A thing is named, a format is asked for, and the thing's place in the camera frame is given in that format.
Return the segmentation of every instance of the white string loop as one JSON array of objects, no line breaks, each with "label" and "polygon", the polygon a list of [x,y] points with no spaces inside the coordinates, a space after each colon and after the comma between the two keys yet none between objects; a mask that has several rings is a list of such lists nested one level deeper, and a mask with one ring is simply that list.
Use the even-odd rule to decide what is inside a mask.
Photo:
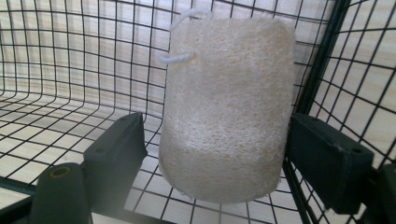
[{"label": "white string loop", "polygon": [[[172,32],[172,31],[176,30],[176,28],[181,24],[182,21],[184,21],[188,17],[194,16],[197,14],[206,15],[209,19],[212,18],[212,12],[210,11],[210,9],[201,8],[201,7],[192,8],[190,10],[187,10],[187,11],[181,13],[180,16],[177,18],[177,20],[175,20],[172,23],[172,25],[169,27],[169,31]],[[186,53],[181,53],[179,55],[172,56],[172,57],[159,56],[158,59],[162,63],[182,63],[182,62],[186,62],[187,60],[191,59],[193,56],[194,56],[194,52],[186,52]]]}]

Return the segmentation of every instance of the loofah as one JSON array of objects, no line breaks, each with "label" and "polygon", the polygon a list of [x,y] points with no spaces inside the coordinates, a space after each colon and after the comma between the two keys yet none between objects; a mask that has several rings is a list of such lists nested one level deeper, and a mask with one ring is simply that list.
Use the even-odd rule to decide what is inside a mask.
[{"label": "loofah", "polygon": [[160,169],[213,203],[276,189],[295,80],[294,33],[282,21],[195,20],[171,34]]}]

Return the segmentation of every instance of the wire cage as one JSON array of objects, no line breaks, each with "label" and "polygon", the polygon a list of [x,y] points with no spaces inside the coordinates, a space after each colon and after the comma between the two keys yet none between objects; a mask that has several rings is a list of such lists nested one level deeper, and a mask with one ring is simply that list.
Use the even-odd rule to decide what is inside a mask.
[{"label": "wire cage", "polygon": [[[192,7],[210,8],[218,18],[271,15],[294,24],[294,110],[371,149],[375,169],[395,162],[394,1],[6,0],[0,2],[1,207],[27,197],[49,167],[82,162],[115,120],[142,112],[148,156],[125,204],[129,211],[176,223],[359,220],[364,205],[355,216],[325,209],[294,167],[295,186],[282,171],[275,192],[248,203],[202,202],[163,179],[158,145],[167,74],[158,56],[169,50],[172,20]],[[309,216],[301,216],[295,188]]]}]

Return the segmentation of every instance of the cylindrical sponge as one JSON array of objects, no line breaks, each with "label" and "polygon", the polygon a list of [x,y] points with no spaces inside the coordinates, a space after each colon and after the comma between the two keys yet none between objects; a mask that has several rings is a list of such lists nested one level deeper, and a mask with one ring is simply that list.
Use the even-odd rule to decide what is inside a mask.
[{"label": "cylindrical sponge", "polygon": [[295,80],[293,29],[272,19],[201,20],[171,34],[160,169],[176,189],[214,203],[275,190]]}]

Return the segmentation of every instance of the black wire mesh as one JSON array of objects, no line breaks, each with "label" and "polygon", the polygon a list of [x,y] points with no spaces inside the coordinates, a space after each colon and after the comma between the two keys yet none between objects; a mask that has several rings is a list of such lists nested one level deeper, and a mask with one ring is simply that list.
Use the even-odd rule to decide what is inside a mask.
[{"label": "black wire mesh", "polygon": [[[191,7],[211,8],[221,18],[282,18],[295,27],[299,77],[295,92],[301,99],[334,4],[316,0],[1,2],[0,180],[34,185],[51,165],[81,162],[82,152],[117,118],[141,111],[148,157],[132,186],[128,210],[177,223],[301,223],[283,173],[274,193],[231,205],[190,199],[166,183],[158,169],[166,66],[157,57],[169,50],[171,21]],[[396,153],[391,128],[395,127],[391,98],[395,6],[386,1],[353,1],[341,10],[347,11],[346,20],[340,32],[331,34],[337,42],[325,57],[323,74],[315,77],[318,93],[311,96],[310,114],[374,150],[379,168],[394,162]],[[375,95],[364,91],[371,79],[382,81],[375,82],[379,89]],[[357,85],[350,89],[350,83]],[[381,144],[370,135],[378,125],[389,125],[393,131],[384,135],[389,137]],[[312,220],[355,220],[325,211],[318,195],[295,173],[312,207]]]}]

